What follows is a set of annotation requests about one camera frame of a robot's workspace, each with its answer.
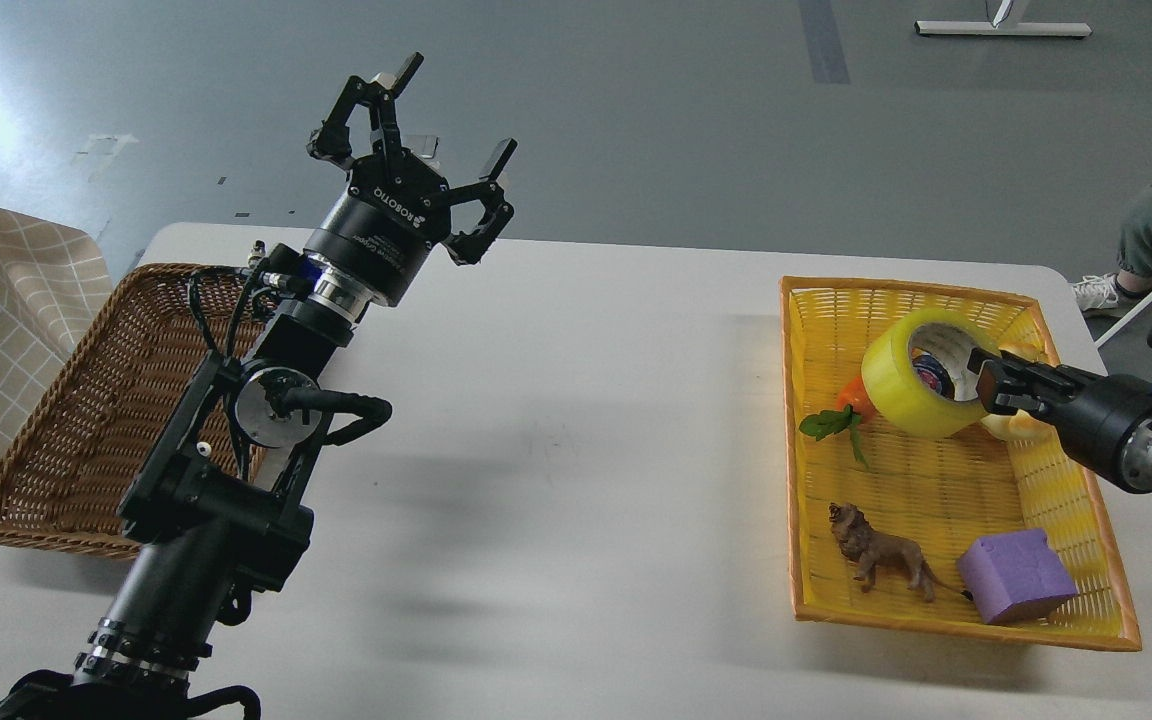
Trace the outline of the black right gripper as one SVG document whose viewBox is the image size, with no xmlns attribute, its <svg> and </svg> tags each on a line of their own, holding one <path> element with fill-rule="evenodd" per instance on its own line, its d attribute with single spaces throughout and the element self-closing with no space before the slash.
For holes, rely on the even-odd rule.
<svg viewBox="0 0 1152 720">
<path fill-rule="evenodd" d="M 975 354 L 988 414 L 1020 411 L 1056 429 L 1062 450 L 1124 491 L 1152 491 L 1152 382 L 1052 366 L 1010 353 Z"/>
</svg>

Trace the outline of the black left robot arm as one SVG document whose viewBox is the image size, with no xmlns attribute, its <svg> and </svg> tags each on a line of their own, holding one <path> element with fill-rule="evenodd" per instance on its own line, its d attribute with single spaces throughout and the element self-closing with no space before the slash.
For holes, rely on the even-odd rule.
<svg viewBox="0 0 1152 720">
<path fill-rule="evenodd" d="M 422 65 L 353 76 L 308 141 L 346 173 L 342 195 L 301 250 L 255 245 L 247 266 L 200 266 L 187 304 L 206 351 L 147 450 L 118 514 L 141 553 L 69 673 L 33 670 L 0 719 L 198 719 L 237 707 L 247 685 L 189 694 L 217 624 L 238 626 L 305 553 L 302 503 L 320 452 L 380 429 L 392 406 L 320 384 L 369 306 L 396 306 L 435 247 L 472 265 L 515 210 L 500 141 L 479 177 L 454 187 L 406 146 L 396 104 Z"/>
</svg>

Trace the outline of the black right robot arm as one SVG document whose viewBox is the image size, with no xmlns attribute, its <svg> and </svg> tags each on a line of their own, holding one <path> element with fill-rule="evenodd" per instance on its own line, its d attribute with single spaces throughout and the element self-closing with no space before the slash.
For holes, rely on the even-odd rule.
<svg viewBox="0 0 1152 720">
<path fill-rule="evenodd" d="M 1152 328 L 1147 342 L 1152 347 Z M 1130 495 L 1152 493 L 1152 381 L 983 348 L 970 354 L 968 367 L 988 414 L 1025 411 L 1056 430 L 1076 464 Z"/>
</svg>

